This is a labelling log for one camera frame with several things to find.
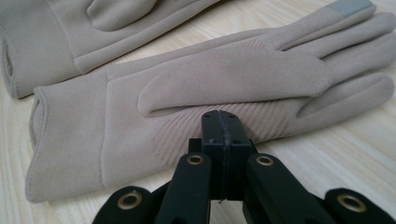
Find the light wood surface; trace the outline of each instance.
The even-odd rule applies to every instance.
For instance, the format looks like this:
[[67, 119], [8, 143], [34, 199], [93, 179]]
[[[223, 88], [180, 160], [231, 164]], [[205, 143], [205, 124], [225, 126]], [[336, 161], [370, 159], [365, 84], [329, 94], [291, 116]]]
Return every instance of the light wood surface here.
[[[121, 57], [121, 63], [179, 49], [248, 29], [297, 21], [332, 0], [233, 0], [216, 4], [148, 45]], [[395, 0], [375, 0], [379, 11], [396, 13]], [[396, 63], [382, 69], [396, 80]], [[11, 99], [0, 83], [0, 223], [91, 223], [115, 189], [68, 200], [31, 204], [24, 178], [33, 155], [28, 132], [34, 97]], [[312, 133], [258, 145], [280, 158], [308, 191], [323, 198], [328, 189], [354, 189], [396, 218], [396, 96], [354, 119]], [[149, 190], [171, 171], [133, 182]], [[246, 223], [241, 203], [212, 203], [211, 223]]]

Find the beige glove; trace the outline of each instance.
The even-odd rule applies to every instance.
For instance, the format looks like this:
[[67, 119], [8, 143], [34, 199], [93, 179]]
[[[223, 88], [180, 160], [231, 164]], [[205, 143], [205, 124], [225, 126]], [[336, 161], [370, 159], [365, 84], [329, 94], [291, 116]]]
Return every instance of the beige glove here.
[[257, 143], [383, 104], [393, 82], [370, 71], [396, 59], [396, 21], [358, 2], [36, 88], [27, 199], [119, 187], [169, 168], [199, 137], [206, 111], [234, 113]]
[[8, 92], [90, 72], [219, 0], [1, 0], [0, 67]]

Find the glove finger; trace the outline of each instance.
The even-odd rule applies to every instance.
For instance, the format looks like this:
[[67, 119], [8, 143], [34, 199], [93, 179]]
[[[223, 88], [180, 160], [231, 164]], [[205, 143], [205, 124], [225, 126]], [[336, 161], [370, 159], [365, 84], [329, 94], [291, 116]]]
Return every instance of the glove finger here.
[[270, 49], [286, 50], [325, 35], [346, 29], [373, 16], [375, 6], [368, 0], [339, 0], [309, 16], [279, 29]]
[[266, 28], [244, 31], [237, 34], [226, 35], [219, 38], [211, 39], [206, 42], [188, 46], [183, 49], [176, 49], [160, 55], [154, 55], [148, 58], [139, 59], [136, 61], [119, 64], [109, 64], [107, 66], [107, 69], [109, 69], [108, 78], [113, 79], [117, 77], [131, 75], [132, 73], [144, 71], [161, 63], [167, 63], [169, 61], [204, 52], [209, 49], [222, 48], [223, 46], [227, 49], [227, 46], [231, 46], [232, 43], [243, 41], [245, 39], [250, 39], [258, 35], [264, 35], [268, 32], [271, 32], [272, 30], [272, 28]]
[[343, 49], [323, 61], [333, 68], [332, 84], [375, 70], [396, 60], [396, 35], [383, 35], [373, 41]]
[[323, 58], [339, 49], [344, 49], [364, 41], [392, 32], [396, 27], [395, 16], [391, 13], [375, 14], [370, 20], [326, 35], [322, 38], [288, 49], [291, 52], [304, 52]]
[[290, 133], [309, 132], [358, 116], [384, 104], [393, 93], [392, 79], [380, 73], [340, 83], [302, 107]]

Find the brass grommet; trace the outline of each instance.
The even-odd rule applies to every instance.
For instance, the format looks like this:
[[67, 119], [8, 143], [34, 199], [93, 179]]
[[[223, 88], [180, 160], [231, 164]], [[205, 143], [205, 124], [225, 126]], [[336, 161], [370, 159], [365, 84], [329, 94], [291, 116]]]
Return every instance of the brass grommet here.
[[270, 166], [274, 164], [274, 161], [266, 156], [260, 156], [256, 159], [256, 162], [260, 165]]
[[187, 158], [187, 162], [191, 165], [199, 165], [201, 163], [204, 162], [204, 158], [202, 158], [201, 156], [190, 156]]
[[[134, 197], [135, 200], [133, 203], [127, 203], [125, 200], [129, 197]], [[132, 192], [132, 193], [127, 193], [122, 195], [122, 197], [119, 198], [118, 206], [122, 210], [129, 210], [136, 208], [143, 200], [142, 195], [139, 192]]]
[[337, 201], [343, 205], [346, 209], [349, 209], [353, 212], [363, 213], [367, 211], [366, 205], [357, 197], [349, 195], [349, 194], [340, 194], [337, 196]]

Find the gray fingertip patch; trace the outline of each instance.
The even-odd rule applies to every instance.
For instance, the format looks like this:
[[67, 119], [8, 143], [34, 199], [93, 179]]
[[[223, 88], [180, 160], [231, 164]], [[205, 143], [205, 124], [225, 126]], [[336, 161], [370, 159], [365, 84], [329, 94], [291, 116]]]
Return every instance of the gray fingertip patch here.
[[373, 3], [369, 0], [338, 0], [334, 3], [329, 4], [327, 7], [338, 11], [344, 17], [349, 17], [372, 5]]

